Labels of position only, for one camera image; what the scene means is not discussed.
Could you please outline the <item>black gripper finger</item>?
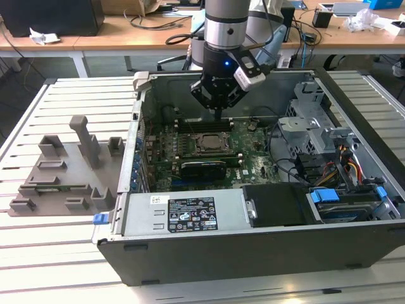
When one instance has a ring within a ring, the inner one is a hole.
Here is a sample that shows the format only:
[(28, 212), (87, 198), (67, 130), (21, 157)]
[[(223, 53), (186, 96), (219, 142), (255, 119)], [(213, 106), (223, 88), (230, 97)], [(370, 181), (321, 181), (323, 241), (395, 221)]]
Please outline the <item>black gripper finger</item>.
[(213, 112), (215, 121), (219, 121), (218, 102), (204, 85), (205, 80), (199, 79), (190, 85), (190, 93), (205, 109)]
[(221, 119), (223, 110), (234, 107), (246, 94), (246, 91), (240, 87), (236, 87), (233, 91), (219, 95), (218, 120)]

